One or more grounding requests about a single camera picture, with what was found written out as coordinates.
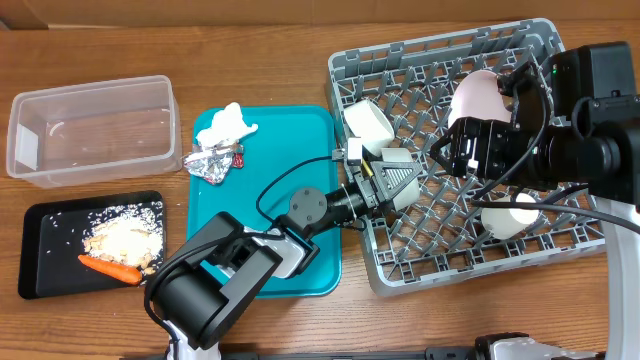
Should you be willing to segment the grey bowl with peanuts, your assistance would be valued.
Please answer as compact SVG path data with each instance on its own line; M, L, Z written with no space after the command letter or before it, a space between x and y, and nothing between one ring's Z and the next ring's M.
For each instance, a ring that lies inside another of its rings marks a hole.
M411 162L413 158L406 148L382 148L382 160L386 162ZM420 185L414 178L394 199L393 205L396 211L415 203L420 197Z

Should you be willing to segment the white bowl with peanuts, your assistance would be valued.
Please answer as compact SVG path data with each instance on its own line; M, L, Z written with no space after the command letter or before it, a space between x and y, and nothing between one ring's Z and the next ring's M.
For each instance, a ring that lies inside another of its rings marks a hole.
M362 140L364 148L376 157L382 156L395 138L394 129L383 111L368 99L344 110L344 120L351 133Z

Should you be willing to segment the white paper cup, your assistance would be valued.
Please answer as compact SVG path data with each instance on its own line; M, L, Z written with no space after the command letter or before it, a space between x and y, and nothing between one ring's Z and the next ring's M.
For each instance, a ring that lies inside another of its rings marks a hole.
M505 240L517 235L539 216L538 210L518 208L483 208L481 222L494 238Z

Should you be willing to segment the white napkin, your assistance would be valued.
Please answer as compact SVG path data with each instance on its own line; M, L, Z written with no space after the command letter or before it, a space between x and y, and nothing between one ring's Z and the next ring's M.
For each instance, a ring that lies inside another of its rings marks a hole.
M202 148L224 147L239 142L257 130L257 124L245 123L241 106L232 102L214 114L211 126L201 130L196 140Z

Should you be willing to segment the foil wrapper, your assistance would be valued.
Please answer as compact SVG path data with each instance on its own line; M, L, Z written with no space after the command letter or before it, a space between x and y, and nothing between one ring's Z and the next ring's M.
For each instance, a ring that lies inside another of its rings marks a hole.
M211 148L194 145L193 151L183 158L183 166L190 175L216 185L224 181L232 168L244 167L244 146L238 143Z

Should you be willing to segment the orange carrot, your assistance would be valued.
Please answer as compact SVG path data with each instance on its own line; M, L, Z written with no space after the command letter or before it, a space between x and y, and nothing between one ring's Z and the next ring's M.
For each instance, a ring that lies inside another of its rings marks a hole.
M78 260L88 268L129 285L139 285L143 281L142 274L135 267L97 259L88 255L79 255Z

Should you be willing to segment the yellow plastic spoon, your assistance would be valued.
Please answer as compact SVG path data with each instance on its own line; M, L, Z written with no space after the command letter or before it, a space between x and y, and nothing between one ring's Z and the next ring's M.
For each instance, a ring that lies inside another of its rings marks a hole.
M367 176L369 177L374 176L373 171L371 170L371 168L369 167L368 163L365 160L362 160L362 168L364 169Z

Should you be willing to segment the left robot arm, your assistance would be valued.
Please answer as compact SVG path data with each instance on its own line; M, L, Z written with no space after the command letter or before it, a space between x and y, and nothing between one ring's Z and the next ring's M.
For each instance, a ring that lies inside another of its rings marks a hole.
M255 231L216 214L148 281L144 308L169 336L168 359L217 359L217 345L272 278L302 274L319 254L313 237L389 211L422 171L374 161L372 175L330 193L297 190L287 213Z

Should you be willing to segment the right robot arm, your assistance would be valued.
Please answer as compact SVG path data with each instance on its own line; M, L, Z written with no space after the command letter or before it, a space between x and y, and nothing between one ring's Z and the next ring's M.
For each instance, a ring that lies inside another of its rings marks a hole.
M509 74L476 71L454 93L447 131L430 157L452 176L484 187L475 206L563 213L586 191L608 257L606 357L639 355L639 95L625 42L585 45ZM548 192L538 203L491 201L499 185Z

